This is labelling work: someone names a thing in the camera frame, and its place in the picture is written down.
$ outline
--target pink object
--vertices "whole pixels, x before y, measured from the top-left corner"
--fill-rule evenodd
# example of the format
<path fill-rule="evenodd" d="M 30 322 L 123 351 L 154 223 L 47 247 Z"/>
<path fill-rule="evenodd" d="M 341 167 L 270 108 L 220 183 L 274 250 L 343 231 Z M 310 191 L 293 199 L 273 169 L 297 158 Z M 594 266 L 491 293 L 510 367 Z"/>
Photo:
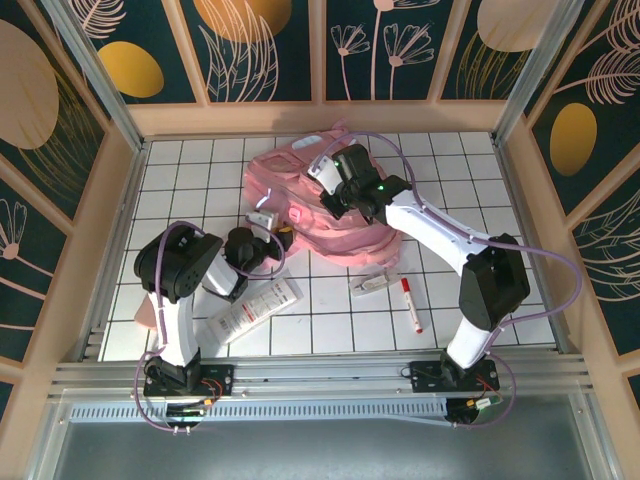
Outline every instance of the pink object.
<path fill-rule="evenodd" d="M 416 310 L 416 304 L 413 303 L 413 297 L 411 296 L 411 287 L 409 287 L 409 281 L 402 277 L 402 290 L 404 291 L 404 299 L 411 312 L 411 321 L 413 322 L 413 328 L 416 333 L 422 333 L 422 324 L 420 323 L 420 317 L 418 317 L 418 311 Z"/>
<path fill-rule="evenodd" d="M 296 231 L 288 256 L 308 248 L 342 266 L 391 267 L 398 261 L 402 234 L 377 222 L 367 225 L 357 210 L 336 220 L 320 204 L 322 186 L 307 176 L 311 162 L 345 133 L 348 130 L 338 122 L 329 131 L 311 133 L 255 157 L 245 169 L 242 194 L 255 208 L 271 189 L 261 208 L 277 212 L 279 219 Z M 347 145 L 349 141 L 345 140 L 335 150 Z M 386 177 L 373 158 L 371 162 Z"/>

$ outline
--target leaf illustration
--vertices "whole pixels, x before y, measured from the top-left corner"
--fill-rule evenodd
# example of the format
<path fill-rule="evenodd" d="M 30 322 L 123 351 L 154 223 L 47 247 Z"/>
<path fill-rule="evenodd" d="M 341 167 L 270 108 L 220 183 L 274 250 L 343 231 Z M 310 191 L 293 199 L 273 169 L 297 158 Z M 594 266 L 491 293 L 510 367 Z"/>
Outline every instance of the leaf illustration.
<path fill-rule="evenodd" d="M 587 218 L 575 239 L 600 300 L 640 297 L 640 191 L 618 208 Z"/>
<path fill-rule="evenodd" d="M 216 32 L 199 27 L 209 49 L 207 89 L 214 102 L 254 102 L 273 98 L 278 85 L 278 52 L 269 25 L 245 2 L 242 16 L 230 0 L 224 15 L 210 0 L 203 2 Z"/>
<path fill-rule="evenodd" d="M 640 86 L 640 49 L 633 52 L 611 50 L 591 67 L 589 76 L 557 88 L 553 93 L 584 84 L 587 96 L 600 104 L 624 104 Z"/>
<path fill-rule="evenodd" d="M 90 38 L 106 39 L 116 30 L 127 12 L 124 0 L 70 0 L 71 8 Z"/>
<path fill-rule="evenodd" d="M 640 0 L 618 1 L 605 32 L 609 44 L 618 52 L 640 48 Z"/>

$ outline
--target flower illustration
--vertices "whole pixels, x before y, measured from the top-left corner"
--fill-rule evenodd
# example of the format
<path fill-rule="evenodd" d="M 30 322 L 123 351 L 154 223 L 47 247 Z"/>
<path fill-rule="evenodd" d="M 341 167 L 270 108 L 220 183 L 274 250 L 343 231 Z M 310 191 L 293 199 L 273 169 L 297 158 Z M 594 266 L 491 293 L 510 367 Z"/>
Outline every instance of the flower illustration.
<path fill-rule="evenodd" d="M 373 5 L 376 7 L 377 13 L 375 26 L 373 28 L 373 49 L 371 52 L 371 100 L 376 99 L 376 53 L 378 50 L 378 30 L 380 29 L 382 12 L 432 7 L 438 3 L 440 3 L 440 0 L 373 0 Z"/>
<path fill-rule="evenodd" d="M 397 23 L 384 27 L 384 44 L 389 56 L 389 65 L 391 65 L 390 100 L 393 100 L 393 79 L 396 68 L 433 60 L 434 50 L 427 48 L 431 43 L 429 26 L 407 25 L 400 35 L 398 35 Z"/>
<path fill-rule="evenodd" d="M 0 255 L 5 260 L 18 257 L 20 240 L 27 223 L 27 207 L 20 202 L 13 205 L 13 215 L 9 203 L 0 199 Z"/>
<path fill-rule="evenodd" d="M 351 100 L 349 84 L 347 83 L 347 72 L 344 65 L 344 57 L 366 52 L 371 49 L 371 44 L 365 41 L 366 35 L 362 30 L 362 25 L 358 25 L 357 27 L 349 25 L 344 27 L 344 30 L 340 25 L 331 27 L 331 38 L 333 38 L 333 44 L 338 49 L 338 54 L 340 55 L 342 81 L 344 82 L 344 90 L 347 94 L 347 100 Z"/>
<path fill-rule="evenodd" d="M 389 12 L 393 9 L 430 7 L 439 2 L 440 0 L 373 0 L 373 4 L 381 12 Z"/>
<path fill-rule="evenodd" d="M 9 207 L 9 202 L 6 199 L 0 199 L 0 262 L 3 260 L 13 261 L 17 260 L 29 268 L 36 270 L 44 275 L 53 277 L 51 272 L 44 270 L 43 268 L 34 265 L 33 263 L 25 260 L 20 256 L 20 242 L 24 236 L 25 226 L 27 224 L 27 207 L 20 202 L 15 202 L 13 205 L 13 211 Z M 44 300 L 45 295 L 40 292 L 36 292 L 30 288 L 27 288 L 11 280 L 0 277 L 0 284 L 6 285 L 9 288 L 17 290 L 18 292 L 29 295 L 39 300 Z M 11 330 L 33 330 L 33 327 L 22 327 L 17 325 L 8 325 L 1 323 L 0 328 L 8 328 Z"/>

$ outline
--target grid tile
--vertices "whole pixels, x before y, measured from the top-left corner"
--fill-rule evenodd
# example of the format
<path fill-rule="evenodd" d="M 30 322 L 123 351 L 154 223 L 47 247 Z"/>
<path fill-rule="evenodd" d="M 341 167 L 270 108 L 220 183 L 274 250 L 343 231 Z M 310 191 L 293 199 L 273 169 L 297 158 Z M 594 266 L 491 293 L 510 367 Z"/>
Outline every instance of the grid tile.
<path fill-rule="evenodd" d="M 394 350 L 391 312 L 354 313 L 353 341 L 356 352 Z"/>
<path fill-rule="evenodd" d="M 458 306 L 460 278 L 455 272 L 427 273 L 427 291 L 432 308 L 453 308 Z"/>
<path fill-rule="evenodd" d="M 207 188 L 208 175 L 209 164 L 181 164 L 178 168 L 176 190 Z"/>
<path fill-rule="evenodd" d="M 177 172 L 177 165 L 149 165 L 144 173 L 142 191 L 173 190 Z"/>
<path fill-rule="evenodd" d="M 271 319 L 271 354 L 311 353 L 311 317 L 275 316 Z"/>
<path fill-rule="evenodd" d="M 509 194 L 502 180 L 477 180 L 474 182 L 482 207 L 508 207 Z"/>
<path fill-rule="evenodd" d="M 420 157 L 433 155 L 428 133 L 401 133 L 400 146 L 406 156 Z"/>
<path fill-rule="evenodd" d="M 136 219 L 138 218 L 164 218 L 171 208 L 172 191 L 165 192 L 142 192 L 138 209 L 136 210 Z"/>
<path fill-rule="evenodd" d="M 463 132 L 460 138 L 466 153 L 493 153 L 491 138 L 486 132 Z"/>
<path fill-rule="evenodd" d="M 229 344 L 229 356 L 252 357 L 269 355 L 271 344 L 271 321 L 257 325 L 254 329 Z"/>
<path fill-rule="evenodd" d="M 478 197 L 471 181 L 442 182 L 447 208 L 470 208 L 478 206 Z"/>
<path fill-rule="evenodd" d="M 313 316 L 313 353 L 353 352 L 351 314 Z"/>
<path fill-rule="evenodd" d="M 520 227 L 511 207 L 483 208 L 482 216 L 491 234 L 520 236 Z"/>
<path fill-rule="evenodd" d="M 206 217 L 238 215 L 239 188 L 217 188 L 207 191 Z"/>
<path fill-rule="evenodd" d="M 296 138 L 188 140 L 152 145 L 112 302 L 101 353 L 105 360 L 136 360 L 145 346 L 153 348 L 155 332 L 132 321 L 145 295 L 133 273 L 138 251 L 174 220 L 202 225 L 205 231 L 223 238 L 232 228 L 243 225 L 242 215 L 250 206 L 241 197 L 239 187 L 247 161 Z M 498 163 L 493 150 L 487 147 L 487 135 L 402 133 L 389 134 L 389 138 L 396 143 L 400 140 L 418 177 L 418 190 L 428 201 L 446 208 L 453 218 L 476 230 L 485 231 L 486 226 L 491 233 L 506 231 L 523 243 Z M 397 154 L 381 141 L 372 141 L 372 145 L 382 168 L 405 178 L 405 168 Z M 528 258 L 525 264 L 530 266 Z M 438 348 L 446 347 L 462 318 L 457 308 L 457 275 L 429 248 L 411 238 L 403 242 L 396 268 L 411 285 L 423 323 L 422 334 L 414 331 L 400 282 L 363 297 L 350 295 L 350 279 L 381 271 L 382 267 L 347 269 L 305 250 L 292 255 L 285 264 L 285 272 L 295 279 L 302 300 L 230 346 L 220 346 L 212 339 L 199 340 L 203 343 L 203 356 L 413 350 L 435 348 L 436 343 Z M 532 293 L 515 315 L 543 310 L 532 271 L 527 270 L 527 274 Z M 267 282 L 251 280 L 245 298 Z M 193 306 L 198 335 L 203 319 L 229 308 L 229 303 L 199 289 Z M 496 344 L 552 342 L 549 323 L 543 319 L 508 327 Z"/>
<path fill-rule="evenodd" d="M 202 217 L 206 190 L 176 190 L 171 203 L 171 217 Z"/>
<path fill-rule="evenodd" d="M 212 162 L 241 162 L 244 140 L 242 138 L 223 138 L 214 140 Z"/>
<path fill-rule="evenodd" d="M 417 334 L 411 312 L 408 310 L 393 312 L 393 331 L 396 336 L 398 350 L 416 350 L 436 348 L 436 340 L 431 325 L 431 311 L 418 310 L 418 319 L 422 325 L 422 333 Z"/>
<path fill-rule="evenodd" d="M 311 278 L 313 313 L 349 311 L 349 284 L 347 277 Z"/>
<path fill-rule="evenodd" d="M 138 360 L 145 351 L 149 331 L 135 322 L 111 322 L 103 361 Z"/>
<path fill-rule="evenodd" d="M 211 167 L 209 175 L 209 188 L 237 188 L 240 184 L 240 176 L 242 175 L 242 164 L 234 163 L 216 163 Z"/>
<path fill-rule="evenodd" d="M 416 176 L 416 182 L 438 182 L 440 180 L 434 157 L 409 157 L 407 160 Z"/>
<path fill-rule="evenodd" d="M 462 142 L 457 133 L 430 133 L 435 155 L 463 155 Z"/>
<path fill-rule="evenodd" d="M 474 180 L 502 178 L 500 166 L 495 155 L 467 155 L 467 161 Z"/>
<path fill-rule="evenodd" d="M 464 155 L 436 157 L 440 180 L 471 180 L 471 173 Z"/>
<path fill-rule="evenodd" d="M 182 144 L 180 163 L 209 163 L 213 140 L 185 140 Z"/>
<path fill-rule="evenodd" d="M 182 141 L 153 142 L 149 153 L 149 165 L 166 165 L 180 160 Z"/>

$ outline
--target wallpaper panel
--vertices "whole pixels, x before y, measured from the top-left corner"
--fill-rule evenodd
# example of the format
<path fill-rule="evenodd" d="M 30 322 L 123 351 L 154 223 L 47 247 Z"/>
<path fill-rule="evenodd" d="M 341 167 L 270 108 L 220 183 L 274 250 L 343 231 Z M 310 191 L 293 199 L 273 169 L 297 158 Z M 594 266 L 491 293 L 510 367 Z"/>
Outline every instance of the wallpaper panel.
<path fill-rule="evenodd" d="M 211 102 L 311 100 L 307 0 L 181 0 Z"/>
<path fill-rule="evenodd" d="M 640 349 L 640 170 L 573 235 L 618 354 Z"/>
<path fill-rule="evenodd" d="M 613 0 L 533 126 L 565 213 L 640 141 L 640 4 Z"/>
<path fill-rule="evenodd" d="M 17 2 L 0 10 L 0 155 L 73 218 L 104 131 Z"/>
<path fill-rule="evenodd" d="M 560 46 L 558 53 L 556 53 L 555 58 L 551 62 L 551 65 L 549 66 L 544 76 L 540 80 L 538 87 L 533 92 L 533 95 L 531 95 L 531 99 L 529 100 L 529 103 L 527 103 L 527 106 L 524 107 L 525 115 L 529 116 L 529 113 L 531 113 L 531 110 L 533 109 L 535 104 L 538 102 L 538 99 L 540 98 L 540 95 L 542 94 L 543 90 L 546 88 L 547 83 L 549 82 L 549 79 L 553 75 L 553 72 L 556 71 L 558 64 L 564 57 L 564 54 L 566 53 L 567 48 L 569 48 L 569 45 L 571 45 L 571 42 L 573 42 L 573 39 L 575 38 L 576 33 L 578 33 L 578 30 L 580 30 L 580 27 L 582 26 L 584 19 L 586 18 L 587 14 L 591 10 L 591 7 L 593 7 L 594 3 L 595 3 L 595 0 L 584 0 L 584 3 L 582 4 L 582 9 L 580 10 L 580 14 L 578 15 L 578 19 L 576 20 L 576 23 L 573 24 L 573 27 L 571 28 L 569 33 L 567 33 L 567 36 L 562 42 L 562 45 Z"/>
<path fill-rule="evenodd" d="M 194 103 L 160 0 L 70 0 L 128 104 Z"/>
<path fill-rule="evenodd" d="M 89 87 L 89 90 L 91 90 L 91 93 L 93 94 L 93 97 L 98 101 L 98 104 L 100 105 L 100 109 L 102 110 L 102 113 L 104 113 L 104 115 L 110 120 L 111 119 L 111 115 L 109 114 L 109 111 L 107 110 L 107 108 L 102 103 L 102 100 L 100 99 L 100 97 L 98 96 L 96 91 L 94 90 L 93 85 L 91 85 L 91 82 L 89 82 L 89 80 L 87 79 L 87 77 L 86 77 L 86 75 L 84 73 L 84 70 L 82 69 L 82 67 L 80 66 L 78 61 L 76 60 L 76 57 L 73 55 L 73 53 L 71 53 L 71 50 L 67 46 L 67 42 L 65 42 L 62 39 L 62 36 L 60 35 L 60 32 L 53 25 L 53 21 L 51 20 L 51 17 L 47 13 L 47 10 L 42 5 L 42 1 L 41 0 L 37 0 L 36 1 L 36 6 L 40 10 L 40 13 L 42 13 L 42 16 L 44 17 L 44 19 L 49 24 L 49 28 L 51 28 L 51 30 L 53 30 L 53 32 L 55 33 L 56 37 L 58 38 L 58 43 L 62 46 L 62 48 L 64 48 L 64 51 L 66 52 L 67 57 L 69 57 L 69 59 L 71 60 L 71 62 L 74 65 L 74 67 L 76 67 L 76 70 L 82 75 L 82 78 L 84 79 L 84 83 L 87 85 L 87 87 Z"/>
<path fill-rule="evenodd" d="M 472 0 L 442 98 L 506 99 L 557 1 Z"/>
<path fill-rule="evenodd" d="M 4 412 L 9 405 L 9 397 L 12 390 L 13 385 L 11 383 L 0 381 L 0 425 L 2 425 L 2 417 L 4 417 Z"/>
<path fill-rule="evenodd" d="M 328 0 L 327 100 L 424 100 L 451 2 Z"/>
<path fill-rule="evenodd" d="M 633 396 L 636 398 L 636 403 L 640 409 L 640 375 L 633 375 L 632 377 L 629 377 L 629 385 L 631 386 L 631 391 L 633 392 Z"/>
<path fill-rule="evenodd" d="M 0 357 L 24 359 L 65 241 L 0 180 Z"/>

